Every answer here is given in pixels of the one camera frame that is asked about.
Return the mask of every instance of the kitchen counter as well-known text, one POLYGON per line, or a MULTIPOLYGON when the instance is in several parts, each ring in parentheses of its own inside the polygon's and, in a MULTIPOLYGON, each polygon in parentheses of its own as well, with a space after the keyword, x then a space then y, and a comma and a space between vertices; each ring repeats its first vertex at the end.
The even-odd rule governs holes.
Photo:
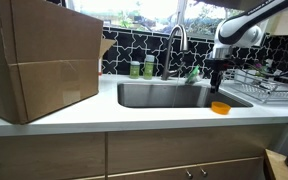
MULTIPOLYGON (((0 136, 288 123, 288 106, 264 105, 225 86, 224 91, 251 102, 253 107, 232 108, 228 115, 216 114, 210 108, 126 108, 117 102, 117 84, 121 82, 182 85, 184 79, 161 81, 155 77, 147 81, 103 75, 99 94, 28 125, 11 125, 0 119, 0 136)), ((209 80, 199 84, 208 86, 209 80)))

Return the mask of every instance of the stainless steel sink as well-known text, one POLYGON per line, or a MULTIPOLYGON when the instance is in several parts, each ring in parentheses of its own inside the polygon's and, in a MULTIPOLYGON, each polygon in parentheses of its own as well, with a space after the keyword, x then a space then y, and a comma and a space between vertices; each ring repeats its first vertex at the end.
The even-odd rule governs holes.
POLYGON ((220 101, 231 107, 253 105, 223 91, 210 93, 207 86, 169 84, 123 83, 118 88, 118 103, 130 108, 190 108, 211 107, 212 101, 220 101))

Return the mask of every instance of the tile backsplash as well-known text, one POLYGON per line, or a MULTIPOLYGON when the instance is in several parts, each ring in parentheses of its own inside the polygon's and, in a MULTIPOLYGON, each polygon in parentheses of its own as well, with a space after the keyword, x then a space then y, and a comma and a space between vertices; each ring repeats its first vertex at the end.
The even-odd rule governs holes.
MULTIPOLYGON (((169 35, 104 27, 103 38, 117 41, 103 56, 103 73, 128 75, 130 62, 139 61, 141 64, 140 74, 142 75, 145 56, 151 54, 156 57, 153 75, 162 75, 169 35)), ((174 38, 170 69, 177 69, 183 61, 185 66, 182 68, 181 76, 199 65, 204 73, 204 78, 210 78, 212 69, 205 59, 206 55, 212 51, 213 45, 213 40, 190 37, 189 51, 182 53, 179 51, 180 39, 174 38)), ((261 46, 235 48, 233 56, 245 61, 262 60, 266 57, 273 59, 273 66, 278 69, 288 70, 288 36, 265 35, 261 46)))

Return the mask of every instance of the wooden cabinet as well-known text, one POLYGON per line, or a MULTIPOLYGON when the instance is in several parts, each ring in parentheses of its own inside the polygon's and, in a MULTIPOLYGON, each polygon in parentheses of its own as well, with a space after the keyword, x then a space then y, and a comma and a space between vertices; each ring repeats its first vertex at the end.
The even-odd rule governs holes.
POLYGON ((262 158, 238 159, 109 176, 109 180, 257 180, 262 158))
POLYGON ((108 174, 262 156, 282 125, 108 133, 108 174))
POLYGON ((0 137, 0 180, 104 176, 104 133, 0 137))
POLYGON ((271 17, 266 31, 271 35, 288 35, 288 11, 284 11, 271 17))

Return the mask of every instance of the dish drying rack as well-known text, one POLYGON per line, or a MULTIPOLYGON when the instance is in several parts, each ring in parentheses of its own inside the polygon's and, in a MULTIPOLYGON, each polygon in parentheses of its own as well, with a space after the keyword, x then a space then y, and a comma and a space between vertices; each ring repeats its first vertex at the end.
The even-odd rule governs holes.
MULTIPOLYGON (((288 77, 279 78, 288 81, 288 77)), ((234 83, 225 83, 225 85, 263 103, 288 102, 288 83, 246 74, 236 69, 228 69, 224 73, 223 81, 226 80, 233 80, 234 83)))

